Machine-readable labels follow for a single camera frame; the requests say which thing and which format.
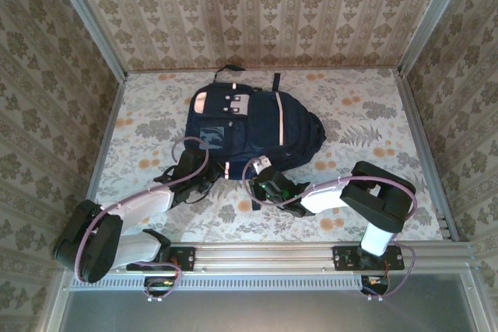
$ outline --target gray panel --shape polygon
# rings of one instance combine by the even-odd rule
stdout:
[[[472,332],[458,275],[414,275],[383,302],[358,292],[72,292],[62,331]]]

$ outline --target aluminum frame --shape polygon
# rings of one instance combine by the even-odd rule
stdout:
[[[77,11],[79,17],[81,18],[83,24],[88,29],[92,39],[98,46],[100,53],[105,59],[109,68],[113,72],[118,82],[124,82],[126,78],[125,70],[119,61],[119,57],[112,48],[109,40],[107,39],[105,33],[102,31],[100,24],[93,14],[91,8],[86,0],[70,0],[72,6]]]
[[[437,178],[433,159],[430,155],[428,143],[423,127],[416,111],[415,102],[404,78],[398,78],[398,90],[402,98],[403,107],[409,121],[417,152],[423,165],[424,175],[431,186],[440,184]],[[100,148],[92,180],[89,186],[88,198],[94,198],[107,150],[109,149],[112,132],[117,120],[125,93],[125,82],[118,87],[114,98],[113,109],[107,124],[103,143]],[[472,315],[479,331],[495,330],[493,312],[482,282],[476,277],[477,263],[473,256],[472,246],[469,243],[457,242],[451,226],[454,225],[442,188],[439,192],[430,190],[431,198],[439,195],[435,203],[440,212],[437,219],[442,229],[444,240],[402,242],[411,246],[417,256],[414,274],[459,274],[465,285],[466,295],[471,305]],[[254,277],[255,275],[331,275],[344,276],[345,274],[361,274],[361,271],[336,271],[331,256],[331,248],[339,245],[354,245],[358,243],[176,243],[175,246],[193,246],[196,248],[196,263],[194,271],[187,273],[186,278],[205,277],[210,275],[239,275]],[[406,266],[412,260],[409,250],[402,250]],[[117,269],[109,273],[110,277],[123,275],[137,275],[140,272],[128,272]],[[156,272],[157,275],[171,274],[171,272]],[[74,279],[71,271],[63,270],[59,273],[49,291],[43,316],[40,319],[39,331],[58,331],[61,325],[70,286]]]
[[[420,20],[420,23],[398,64],[398,69],[401,72],[404,72],[405,74],[409,73],[450,1],[451,0],[430,0],[426,12]]]

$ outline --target black mounting plate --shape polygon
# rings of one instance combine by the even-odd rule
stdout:
[[[389,271],[404,270],[405,262],[403,261],[402,250],[399,246],[390,245],[385,253],[375,260],[362,260],[358,254],[358,246],[334,246],[332,247],[332,259],[336,271],[385,271],[386,262]]]
[[[193,246],[171,246],[168,248],[168,258],[166,262],[177,264],[183,272],[193,271],[195,263],[195,248]],[[169,271],[171,267],[161,266],[140,266],[138,264],[129,264],[126,266],[127,271]]]

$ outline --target reflective strip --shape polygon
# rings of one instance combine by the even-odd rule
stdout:
[[[199,93],[195,98],[194,112],[202,114],[204,113],[205,99],[208,97],[208,93]]]
[[[228,177],[229,177],[229,173],[228,173],[229,170],[230,170],[230,163],[226,162],[225,163],[225,179],[228,179]]]
[[[279,104],[279,145],[283,145],[283,109],[282,101],[280,100],[279,93],[275,93],[277,96],[277,103]]]

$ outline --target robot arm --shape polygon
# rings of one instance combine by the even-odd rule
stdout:
[[[275,170],[264,156],[255,161],[253,167],[258,176],[250,182],[250,186],[256,197],[263,197],[260,200],[266,198],[274,203],[282,203],[301,194],[309,184],[294,184]],[[412,193],[416,192],[407,180],[365,161],[355,165],[352,176],[374,176],[394,181]],[[412,198],[397,187],[387,183],[352,180],[312,191],[302,199],[282,205],[281,209],[304,217],[330,208],[349,206],[369,222],[359,250],[380,257],[393,237],[403,230],[411,205]]]
[[[131,227],[143,219],[174,208],[185,202],[192,192],[206,193],[221,175],[216,163],[208,163],[200,173],[171,187],[160,187],[191,175],[202,166],[205,153],[199,149],[185,150],[176,166],[168,168],[154,179],[140,197],[127,197],[110,210],[90,233],[82,252],[79,273],[83,280],[99,281],[111,268],[135,262],[166,262],[171,242],[158,232],[144,230],[127,235]],[[96,204],[90,200],[80,202],[53,249],[56,260],[75,270],[75,259],[82,238],[90,223],[105,208],[115,202]]]

